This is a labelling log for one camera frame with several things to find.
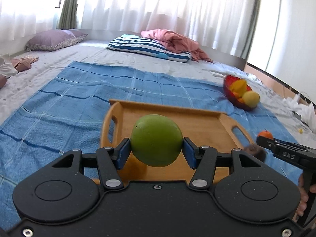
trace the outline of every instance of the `white sheer curtain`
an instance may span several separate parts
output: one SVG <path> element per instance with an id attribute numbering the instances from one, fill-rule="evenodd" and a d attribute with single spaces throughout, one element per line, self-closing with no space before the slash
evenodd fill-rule
<path id="1" fill-rule="evenodd" d="M 166 28 L 239 56 L 254 0 L 78 0 L 78 26 L 131 31 Z"/>
<path id="2" fill-rule="evenodd" d="M 57 5 L 58 0 L 0 0 L 0 42 L 51 29 Z"/>

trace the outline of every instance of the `red bowl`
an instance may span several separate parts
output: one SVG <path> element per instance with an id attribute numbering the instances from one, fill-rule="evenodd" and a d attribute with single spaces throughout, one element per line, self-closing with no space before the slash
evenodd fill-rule
<path id="1" fill-rule="evenodd" d="M 252 111 L 254 108 L 251 108 L 247 106 L 246 104 L 239 102 L 237 98 L 235 97 L 235 95 L 233 94 L 233 92 L 229 90 L 229 86 L 238 79 L 240 78 L 232 76 L 232 75 L 228 75 L 227 77 L 225 77 L 224 85 L 223 85 L 224 94 L 226 95 L 227 99 L 237 108 L 243 109 L 245 111 Z M 247 85 L 247 91 L 252 91 L 251 87 L 248 85 Z"/>

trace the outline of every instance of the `bowl of fruit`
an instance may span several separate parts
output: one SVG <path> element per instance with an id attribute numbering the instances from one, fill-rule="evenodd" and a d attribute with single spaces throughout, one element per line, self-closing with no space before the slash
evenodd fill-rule
<path id="1" fill-rule="evenodd" d="M 257 107 L 260 96 L 254 92 L 245 79 L 228 75 L 224 79 L 224 94 L 237 108 L 252 111 Z"/>

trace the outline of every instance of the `silver bolt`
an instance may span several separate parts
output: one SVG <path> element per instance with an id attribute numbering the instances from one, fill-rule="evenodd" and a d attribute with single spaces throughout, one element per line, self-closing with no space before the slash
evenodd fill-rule
<path id="1" fill-rule="evenodd" d="M 192 185 L 195 187 L 204 187 L 207 185 L 207 181 L 203 179 L 195 179 L 193 180 Z"/>
<path id="2" fill-rule="evenodd" d="M 110 179 L 105 182 L 108 187 L 118 187 L 121 185 L 121 181 L 117 179 Z"/>
<path id="3" fill-rule="evenodd" d="M 162 188 L 161 185 L 154 185 L 154 189 L 155 189 L 155 190 L 160 190 L 161 188 Z"/>
<path id="4" fill-rule="evenodd" d="M 285 230 L 282 232 L 282 237 L 290 237 L 291 235 L 292 235 L 291 229 L 285 229 Z"/>
<path id="5" fill-rule="evenodd" d="M 32 236 L 33 236 L 33 231 L 30 230 L 30 229 L 24 229 L 24 230 L 22 231 L 22 233 L 23 233 L 23 235 L 24 235 L 25 237 L 32 237 Z"/>

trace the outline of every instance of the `striped pillow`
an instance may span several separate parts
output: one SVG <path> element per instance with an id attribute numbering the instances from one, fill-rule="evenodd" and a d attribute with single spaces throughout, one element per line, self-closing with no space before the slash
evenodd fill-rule
<path id="1" fill-rule="evenodd" d="M 122 35 L 112 40 L 108 48 L 124 52 L 135 52 L 170 61 L 187 62 L 192 59 L 189 52 L 173 53 L 168 51 L 156 40 L 134 35 Z"/>

